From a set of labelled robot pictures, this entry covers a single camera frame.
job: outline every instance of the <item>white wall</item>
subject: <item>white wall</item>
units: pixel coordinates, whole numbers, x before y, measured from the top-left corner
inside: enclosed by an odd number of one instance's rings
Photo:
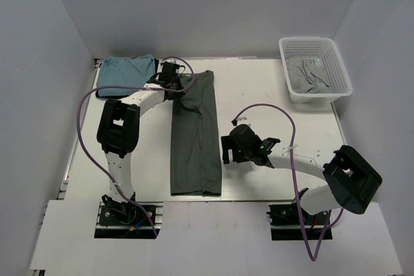
[[[354,0],[334,40],[354,88],[336,102],[347,141],[382,175],[378,202],[414,275],[414,0]]]
[[[333,37],[352,0],[63,0],[96,58],[275,56],[286,36]]]
[[[61,0],[0,0],[0,274],[26,275],[93,59]]]

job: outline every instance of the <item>purple hose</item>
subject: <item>purple hose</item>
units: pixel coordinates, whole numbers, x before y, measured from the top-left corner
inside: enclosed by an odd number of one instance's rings
[[[169,90],[169,89],[163,89],[162,87],[151,87],[151,90],[164,90],[164,91],[168,91],[168,92],[174,92],[174,93],[180,93],[180,92],[186,92],[190,87],[193,86],[193,84],[195,83],[195,80],[197,79],[194,75],[194,71],[192,69],[192,67],[190,66],[189,63],[187,63],[186,61],[184,61],[181,58],[177,58],[175,56],[170,56],[168,58],[164,58],[162,61],[166,61],[167,59],[178,59],[180,61],[182,61],[184,64],[186,64],[189,68],[189,70],[191,71],[191,75],[192,75],[192,79],[190,84],[188,84],[186,87],[184,87],[181,90]],[[93,157],[92,155],[89,153],[89,151],[86,149],[85,143],[83,142],[83,138],[82,138],[82,133],[81,133],[81,126],[80,126],[80,114],[81,114],[81,110],[82,110],[82,105],[85,102],[85,100],[94,92],[96,92],[97,90],[102,90],[102,89],[128,89],[128,90],[146,90],[145,87],[121,87],[119,85],[107,85],[104,87],[95,87],[94,89],[90,90],[88,93],[86,93],[82,99],[79,102],[78,105],[78,110],[76,111],[76,132],[78,133],[78,139],[79,139],[79,143],[80,146],[82,147],[82,150],[84,151],[84,153],[86,154],[86,156],[92,161],[93,164],[95,164],[101,171],[103,171],[108,177],[109,179],[112,181],[112,183],[114,184],[116,190],[119,192],[120,196],[126,200],[127,202],[137,206],[138,208],[140,208],[145,216],[147,217],[149,224],[151,225],[155,236],[157,236],[157,231],[155,229],[154,223],[151,220],[151,217],[148,215],[147,211],[145,210],[144,207],[142,207],[139,203],[134,202],[133,200],[131,200],[130,198],[126,197],[124,195],[124,193],[122,192],[122,190],[118,187],[118,185],[116,184],[116,180],[114,179],[114,177],[110,174],[109,171],[107,171],[102,165],[100,165]]]
[[[246,110],[248,110],[252,107],[257,107],[257,106],[266,106],[266,107],[275,108],[275,109],[279,110],[280,112],[282,112],[289,119],[289,121],[292,124],[292,138],[290,139],[290,146],[293,147],[294,146],[295,135],[296,135],[295,123],[293,122],[293,119],[288,115],[288,113],[286,111],[284,111],[282,108],[278,107],[278,106],[271,105],[269,103],[255,103],[254,105],[250,105],[250,106],[244,108],[242,111],[240,111],[239,114],[234,119],[236,120]],[[312,251],[310,249],[311,247],[309,246],[308,237],[306,235],[305,223],[303,221],[302,208],[300,206],[300,198],[299,198],[299,193],[298,193],[298,181],[296,179],[295,163],[294,163],[294,159],[293,159],[293,149],[290,149],[289,152],[290,152],[290,167],[292,169],[292,177],[293,177],[293,188],[294,188],[294,192],[295,192],[296,207],[298,208],[298,215],[299,215],[299,222],[300,222],[300,230],[302,232],[303,241],[305,242],[306,250],[308,251],[308,255],[309,255],[310,259],[312,261],[316,261],[316,259],[318,258],[319,249],[320,249],[320,246],[321,246],[321,243],[322,243],[322,240],[323,240],[323,236],[325,235],[326,230],[328,228],[331,228],[335,223],[337,223],[337,221],[339,220],[339,218],[342,215],[343,210],[341,210],[338,218],[330,226],[328,226],[328,223],[329,223],[329,218],[331,217],[331,210],[328,211],[328,215],[327,215],[327,218],[326,218],[326,221],[325,221],[325,225],[323,226],[323,229],[321,231],[321,235],[320,235],[318,243],[316,245],[315,253],[312,254]]]

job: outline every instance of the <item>purple cable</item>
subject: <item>purple cable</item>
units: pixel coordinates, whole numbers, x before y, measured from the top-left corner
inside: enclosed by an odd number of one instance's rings
[[[290,147],[293,147],[294,146],[295,135],[296,135],[295,123],[293,122],[293,119],[288,115],[288,113],[286,111],[284,111],[282,108],[278,107],[278,106],[271,105],[269,103],[255,103],[254,105],[247,106],[242,111],[240,111],[239,114],[234,119],[237,120],[238,117],[240,117],[240,115],[242,113],[244,113],[246,110],[248,110],[252,107],[257,107],[257,106],[266,106],[266,107],[275,108],[275,109],[279,110],[280,112],[282,112],[289,119],[289,121],[292,124],[292,138],[290,139]],[[329,218],[331,217],[331,210],[328,211],[328,215],[327,215],[327,218],[326,218],[326,221],[325,221],[325,225],[323,226],[323,229],[321,231],[321,235],[320,235],[318,243],[316,245],[315,253],[312,254],[312,251],[310,249],[311,247],[309,246],[308,237],[306,235],[305,223],[303,221],[302,208],[300,206],[300,197],[299,197],[299,192],[298,192],[298,181],[296,179],[295,163],[294,163],[294,159],[293,159],[293,149],[290,149],[289,152],[290,152],[290,167],[292,169],[292,177],[293,177],[293,188],[294,188],[294,192],[295,192],[296,207],[298,208],[298,215],[299,215],[299,222],[300,222],[300,230],[302,232],[303,241],[305,242],[306,250],[308,251],[308,255],[309,255],[310,259],[312,261],[316,261],[316,259],[318,258],[319,249],[320,249],[320,246],[321,246],[321,243],[322,243],[322,240],[323,240],[323,236],[325,235],[326,230],[328,229],[328,227],[331,228],[339,220],[340,216],[342,215],[343,210],[341,210],[340,215],[335,220],[335,222],[331,224],[331,226],[328,226]]]
[[[186,64],[189,68],[189,70],[191,71],[191,75],[192,75],[192,79],[190,81],[190,83],[184,87],[181,90],[169,90],[169,89],[164,89],[162,87],[151,87],[151,90],[164,90],[164,91],[168,91],[168,92],[173,92],[173,93],[180,93],[180,92],[186,92],[190,87],[193,86],[193,84],[195,83],[195,80],[197,79],[194,75],[194,71],[192,69],[192,67],[190,66],[189,63],[187,63],[186,61],[184,61],[181,58],[177,58],[175,56],[169,56],[168,58],[164,58],[162,61],[166,61],[167,59],[177,59],[179,61],[182,61],[184,64]],[[102,165],[100,165],[93,157],[92,155],[89,153],[89,151],[86,149],[85,143],[83,142],[83,138],[82,138],[82,133],[81,133],[81,126],[80,126],[80,113],[82,110],[82,105],[84,103],[84,101],[94,92],[96,92],[97,90],[102,90],[102,89],[128,89],[128,90],[147,90],[145,87],[122,87],[119,85],[106,85],[104,87],[95,87],[94,89],[90,90],[88,93],[86,93],[85,95],[83,95],[82,99],[79,102],[78,105],[78,110],[76,111],[76,132],[78,133],[78,139],[79,139],[79,143],[80,146],[82,147],[82,150],[84,151],[84,153],[86,154],[86,156],[92,161],[93,164],[95,164],[101,171],[103,171],[108,177],[109,179],[112,181],[112,183],[115,186],[115,189],[119,192],[120,196],[126,200],[127,202],[137,206],[138,208],[140,208],[145,216],[147,217],[149,224],[151,225],[155,236],[157,236],[157,230],[155,229],[154,223],[151,220],[151,217],[148,215],[147,211],[145,210],[144,207],[142,207],[139,203],[134,202],[133,200],[131,200],[130,198],[127,198],[124,193],[122,192],[122,190],[118,187],[118,185],[116,184],[116,180],[115,178],[110,174],[109,171],[107,171]]]

